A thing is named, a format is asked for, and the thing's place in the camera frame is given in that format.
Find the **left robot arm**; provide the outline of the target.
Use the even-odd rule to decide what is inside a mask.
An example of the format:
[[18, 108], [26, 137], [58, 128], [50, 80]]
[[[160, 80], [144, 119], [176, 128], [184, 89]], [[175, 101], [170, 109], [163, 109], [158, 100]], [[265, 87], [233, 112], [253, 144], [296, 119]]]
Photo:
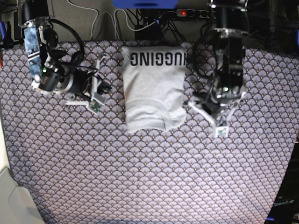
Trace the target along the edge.
[[198, 93], [198, 104], [212, 118], [241, 101], [246, 93], [243, 80], [244, 35], [249, 32], [246, 0], [212, 0], [212, 29], [202, 35], [212, 41], [215, 68], [208, 93]]

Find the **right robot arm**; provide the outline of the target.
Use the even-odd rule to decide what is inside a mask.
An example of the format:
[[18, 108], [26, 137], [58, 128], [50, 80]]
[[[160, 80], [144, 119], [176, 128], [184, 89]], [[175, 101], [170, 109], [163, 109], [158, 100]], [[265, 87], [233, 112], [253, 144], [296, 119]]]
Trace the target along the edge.
[[[47, 1], [18, 0], [16, 4], [34, 90], [44, 95], [66, 92], [83, 98], [111, 90], [98, 75], [99, 69], [80, 65], [85, 57], [82, 39], [73, 28], [51, 18]], [[58, 35], [54, 24], [68, 30], [77, 40], [79, 49], [71, 56], [70, 62], [61, 61], [66, 52], [57, 49]]]

